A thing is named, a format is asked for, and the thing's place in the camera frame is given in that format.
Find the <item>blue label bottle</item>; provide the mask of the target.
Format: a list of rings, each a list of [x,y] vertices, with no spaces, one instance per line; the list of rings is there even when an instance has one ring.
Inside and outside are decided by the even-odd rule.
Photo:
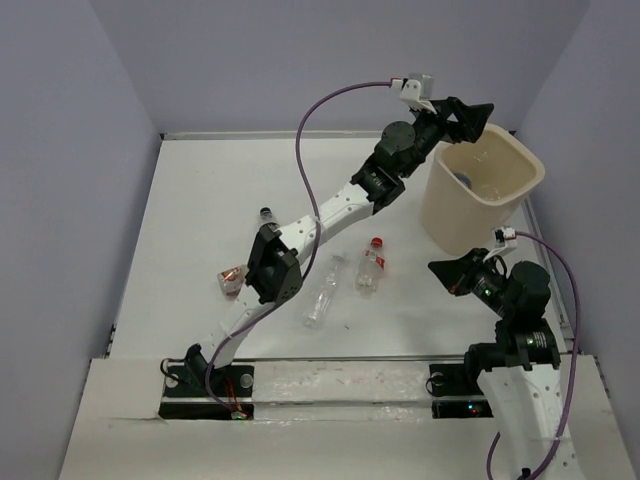
[[[462,172],[455,172],[454,176],[462,183],[464,184],[468,189],[472,188],[472,181],[471,179],[464,173]]]

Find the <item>red label clear bottle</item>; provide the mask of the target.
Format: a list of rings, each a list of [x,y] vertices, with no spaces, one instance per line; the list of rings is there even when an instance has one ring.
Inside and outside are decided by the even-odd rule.
[[[384,241],[374,237],[360,257],[355,278],[356,289],[364,293],[376,291],[385,273],[385,262]]]

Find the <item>clear white cap bottle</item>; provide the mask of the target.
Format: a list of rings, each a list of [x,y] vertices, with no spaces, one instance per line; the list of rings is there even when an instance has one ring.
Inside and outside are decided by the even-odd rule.
[[[305,327],[319,329],[322,326],[347,263],[347,256],[337,253],[322,265],[320,275],[312,284],[308,299],[304,303],[302,322]]]

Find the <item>crushed red cap bottle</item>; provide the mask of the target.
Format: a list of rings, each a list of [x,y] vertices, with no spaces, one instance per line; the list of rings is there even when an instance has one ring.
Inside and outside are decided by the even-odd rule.
[[[226,297],[235,297],[239,294],[245,282],[247,267],[239,265],[217,274],[221,293]]]

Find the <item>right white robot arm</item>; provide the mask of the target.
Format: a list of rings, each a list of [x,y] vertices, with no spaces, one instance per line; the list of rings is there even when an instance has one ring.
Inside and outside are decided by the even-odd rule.
[[[560,348],[544,317],[549,273],[531,261],[507,267],[484,248],[428,268],[449,294],[474,295],[498,317],[494,341],[469,346],[460,379],[487,400],[510,478],[584,478],[568,428],[575,382],[561,384]]]

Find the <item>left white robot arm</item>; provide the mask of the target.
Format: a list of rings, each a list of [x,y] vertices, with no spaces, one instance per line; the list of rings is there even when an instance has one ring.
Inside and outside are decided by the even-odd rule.
[[[354,223],[389,206],[405,190],[404,179],[426,161],[439,142],[476,142],[494,110],[491,103],[466,105],[455,97],[415,110],[415,119],[387,125],[371,155],[313,214],[277,231],[262,227],[248,259],[245,283],[229,312],[214,327],[209,349],[191,346],[185,355],[186,381],[212,395],[225,369],[254,326],[301,290],[303,266],[312,266],[320,246]]]

